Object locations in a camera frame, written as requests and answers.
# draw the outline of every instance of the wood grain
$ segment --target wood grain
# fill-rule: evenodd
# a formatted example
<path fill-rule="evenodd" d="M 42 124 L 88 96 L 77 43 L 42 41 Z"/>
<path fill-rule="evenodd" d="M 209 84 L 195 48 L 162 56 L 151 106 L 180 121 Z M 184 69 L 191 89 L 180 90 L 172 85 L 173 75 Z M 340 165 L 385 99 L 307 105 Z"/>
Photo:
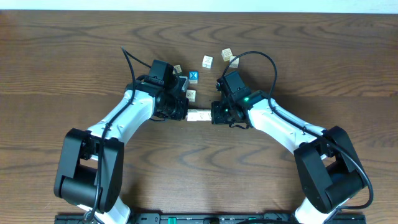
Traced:
<path fill-rule="evenodd" d="M 259 50 L 279 68 L 285 109 L 350 135 L 375 191 L 368 223 L 398 215 L 398 17 L 360 14 L 3 11 L 0 13 L 0 223 L 51 223 L 81 212 L 53 195 L 70 128 L 116 106 L 130 82 L 120 51 L 199 71 L 197 102 L 209 108 L 226 64 L 221 50 Z M 201 67 L 204 55 L 212 69 Z M 133 62 L 136 74 L 148 72 Z M 239 71 L 268 90 L 269 62 Z M 294 157 L 268 135 L 210 123 L 145 122 L 126 146 L 121 196 L 163 212 L 294 210 L 303 193 Z M 361 191 L 350 204 L 367 200 Z"/>

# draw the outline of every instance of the black cable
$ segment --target black cable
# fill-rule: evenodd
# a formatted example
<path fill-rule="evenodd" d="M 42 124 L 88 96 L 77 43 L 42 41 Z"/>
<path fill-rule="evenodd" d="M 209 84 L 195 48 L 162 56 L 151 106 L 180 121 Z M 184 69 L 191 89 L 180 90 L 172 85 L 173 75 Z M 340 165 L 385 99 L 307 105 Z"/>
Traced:
<path fill-rule="evenodd" d="M 299 128 L 299 129 L 302 130 L 303 132 L 306 132 L 306 133 L 308 133 L 308 134 L 310 134 L 310 135 L 312 135 L 312 136 L 314 136 L 314 137 L 320 139 L 321 141 L 323 141 L 324 143 L 328 144 L 329 146 L 331 146 L 331 147 L 332 147 L 333 149 L 335 149 L 336 151 L 340 152 L 343 156 L 347 157 L 347 158 L 354 164 L 354 166 L 357 168 L 357 170 L 358 170 L 359 174 L 361 175 L 362 179 L 365 181 L 366 185 L 368 186 L 368 190 L 369 190 L 369 199 L 368 199 L 368 201 L 367 201 L 365 204 L 363 204 L 363 205 L 357 205 L 357 206 L 340 206 L 340 207 L 338 207 L 338 208 L 339 208 L 339 209 L 359 210 L 359 209 L 364 209 L 364 208 L 369 207 L 370 204 L 372 204 L 372 201 L 373 201 L 373 198 L 374 198 L 374 192 L 373 192 L 372 183 L 371 183 L 371 181 L 370 181 L 368 175 L 365 173 L 364 169 L 362 169 L 362 168 L 354 161 L 354 159 L 347 153 L 347 150 L 344 149 L 343 147 L 341 147 L 341 146 L 339 146 L 339 145 L 337 145 L 337 144 L 331 142 L 330 140 L 327 140 L 327 139 L 324 138 L 323 136 L 321 136 L 321 135 L 319 135 L 319 134 L 317 134 L 317 133 L 314 133 L 314 132 L 308 130 L 305 126 L 304 126 L 304 127 L 301 127 L 300 125 L 296 124 L 294 121 L 291 121 L 290 119 L 286 118 L 284 115 L 282 115 L 281 113 L 279 113 L 279 112 L 275 109 L 275 107 L 272 106 L 272 103 L 271 103 L 272 92 L 274 91 L 274 88 L 275 88 L 276 80 L 277 80 L 277 77 L 278 77 L 278 72 L 277 72 L 276 64 L 275 64 L 275 62 L 273 61 L 273 59 L 270 58 L 270 56 L 268 56 L 268 55 L 266 55 L 266 54 L 264 54 L 264 53 L 262 53 L 262 52 L 258 52 L 258 51 L 249 51 L 249 52 L 245 52 L 245 53 L 243 53 L 243 54 L 240 54 L 240 55 L 236 56 L 234 59 L 232 59 L 232 60 L 229 62 L 228 66 L 225 68 L 225 70 L 224 70 L 222 76 L 225 75 L 225 73 L 226 73 L 226 71 L 228 70 L 229 66 L 230 66 L 237 58 L 240 58 L 240 57 L 242 57 L 242 56 L 244 56 L 244 55 L 247 55 L 247 54 L 259 54 L 259 55 L 262 55 L 262 56 L 266 57 L 266 58 L 271 62 L 272 66 L 274 67 L 275 78 L 274 78 L 274 81 L 273 81 L 273 83 L 272 83 L 271 89 L 269 90 L 269 97 L 268 97 L 268 105 L 269 105 L 271 111 L 272 111 L 273 113 L 275 113 L 277 116 L 279 116 L 280 118 L 282 118 L 283 120 L 285 120 L 286 122 L 290 123 L 291 125 L 295 126 L 296 128 Z"/>
<path fill-rule="evenodd" d="M 130 106 L 134 99 L 134 95 L 136 94 L 136 78 L 134 75 L 134 70 L 132 69 L 132 65 L 130 62 L 129 57 L 127 56 L 126 50 L 121 47 L 123 54 L 129 64 L 129 68 L 131 71 L 131 77 L 132 77 L 132 94 L 129 99 L 129 101 L 105 124 L 104 131 L 102 132 L 101 140 L 99 141 L 99 149 L 98 149 L 98 166 L 97 166 L 97 183 L 96 183 L 96 192 L 95 192 L 95 200 L 94 200 L 94 206 L 93 209 L 91 209 L 89 215 L 87 218 L 85 218 L 85 222 L 91 222 L 93 218 L 95 217 L 95 211 L 97 211 L 99 204 L 100 204 L 100 195 L 101 195 L 101 174 L 102 174 L 102 157 L 103 157 L 103 152 L 104 152 L 104 145 L 105 145 L 105 137 L 106 133 L 110 129 L 113 121 L 121 114 L 123 111 Z"/>
<path fill-rule="evenodd" d="M 290 222 L 290 221 L 282 221 L 282 220 L 245 220 L 238 222 L 237 224 L 256 224 L 256 223 L 262 223 L 262 224 L 293 224 L 297 222 Z"/>
<path fill-rule="evenodd" d="M 143 79 L 145 79 L 145 77 L 147 77 L 148 75 L 140 75 L 137 77 L 137 80 L 141 81 Z"/>
<path fill-rule="evenodd" d="M 134 56 L 132 56 L 127 50 L 124 50 L 124 51 L 125 51 L 126 54 L 127 54 L 128 56 L 130 56 L 132 59 L 134 59 L 134 60 L 136 60 L 137 62 L 139 62 L 139 63 L 141 63 L 141 64 L 147 66 L 148 68 L 150 68 L 150 65 L 148 65 L 147 63 L 145 63 L 145 62 L 139 60 L 138 58 L 136 58 L 136 57 L 134 57 Z"/>
<path fill-rule="evenodd" d="M 335 211 L 325 221 L 323 221 L 323 223 L 328 223 L 328 222 L 332 221 L 337 216 L 337 214 L 339 214 L 341 212 L 342 212 L 341 208 L 337 207 L 335 209 Z"/>
<path fill-rule="evenodd" d="M 230 123 L 228 126 L 230 127 L 230 128 L 240 128 L 240 129 L 249 129 L 250 128 L 250 126 L 247 124 L 246 125 L 246 127 L 244 128 L 243 126 L 241 126 L 241 125 L 238 125 L 238 124 L 235 124 L 234 126 L 233 126 L 233 124 L 235 124 L 235 123 Z"/>
<path fill-rule="evenodd" d="M 105 224 L 101 220 L 99 220 L 99 218 L 97 216 L 94 216 L 94 219 L 97 222 L 97 224 Z"/>
<path fill-rule="evenodd" d="M 166 122 L 166 118 L 163 118 L 162 120 L 154 119 L 154 118 L 149 118 L 149 120 L 151 120 L 151 121 L 153 121 L 153 122 Z"/>

